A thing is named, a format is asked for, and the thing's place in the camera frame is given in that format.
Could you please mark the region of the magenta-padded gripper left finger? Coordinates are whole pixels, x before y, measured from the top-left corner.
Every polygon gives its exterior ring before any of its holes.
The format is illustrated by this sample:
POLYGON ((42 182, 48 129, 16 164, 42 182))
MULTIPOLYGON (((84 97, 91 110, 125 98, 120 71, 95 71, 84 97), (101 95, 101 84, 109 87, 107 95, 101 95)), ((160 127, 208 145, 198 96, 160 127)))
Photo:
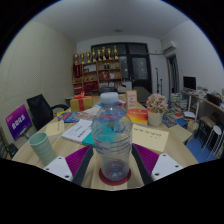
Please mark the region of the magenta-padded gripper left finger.
POLYGON ((44 170, 58 177, 81 185, 93 156, 93 146, 85 146, 67 157, 58 156, 44 170))

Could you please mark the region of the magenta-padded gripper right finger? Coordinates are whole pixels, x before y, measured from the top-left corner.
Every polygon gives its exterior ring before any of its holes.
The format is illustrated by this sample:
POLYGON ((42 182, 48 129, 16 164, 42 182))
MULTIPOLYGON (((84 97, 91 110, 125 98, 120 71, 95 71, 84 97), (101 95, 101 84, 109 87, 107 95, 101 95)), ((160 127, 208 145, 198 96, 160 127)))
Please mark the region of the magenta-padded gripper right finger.
POLYGON ((162 153, 158 155, 135 143, 132 144, 132 155, 145 185, 182 169, 182 166, 168 154, 162 153))

